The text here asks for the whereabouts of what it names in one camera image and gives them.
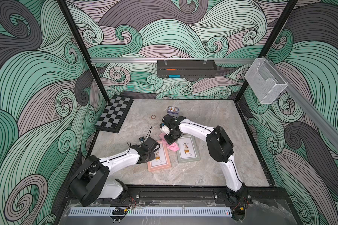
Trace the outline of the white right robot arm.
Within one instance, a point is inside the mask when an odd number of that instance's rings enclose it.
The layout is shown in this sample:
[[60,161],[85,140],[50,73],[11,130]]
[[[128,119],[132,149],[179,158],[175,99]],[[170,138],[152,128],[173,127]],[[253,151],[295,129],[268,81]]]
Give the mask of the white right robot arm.
[[238,204],[246,198],[247,186],[241,180],[234,162],[234,145],[223,127],[208,127],[183,116],[173,117],[167,114],[161,120],[160,129],[165,133],[164,139],[168,144],[173,144],[183,134],[205,141],[212,159],[220,163],[229,201]]

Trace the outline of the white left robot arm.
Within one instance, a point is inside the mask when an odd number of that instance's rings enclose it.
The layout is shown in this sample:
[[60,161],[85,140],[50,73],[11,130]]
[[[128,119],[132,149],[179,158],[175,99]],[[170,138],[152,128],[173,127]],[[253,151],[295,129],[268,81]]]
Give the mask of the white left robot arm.
[[125,196],[126,186],[119,179],[110,179],[114,173],[155,159],[160,144],[147,138],[143,143],[128,145],[128,150],[116,155],[88,157],[70,178],[69,189],[82,206],[89,206],[97,199],[120,199]]

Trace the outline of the green picture frame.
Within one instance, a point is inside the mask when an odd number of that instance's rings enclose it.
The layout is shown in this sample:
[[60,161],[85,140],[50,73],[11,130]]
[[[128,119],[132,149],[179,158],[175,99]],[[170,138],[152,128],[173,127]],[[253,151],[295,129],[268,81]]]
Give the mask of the green picture frame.
[[195,137],[192,135],[183,135],[176,144],[179,147],[177,151],[177,158],[179,163],[187,163],[201,160]]

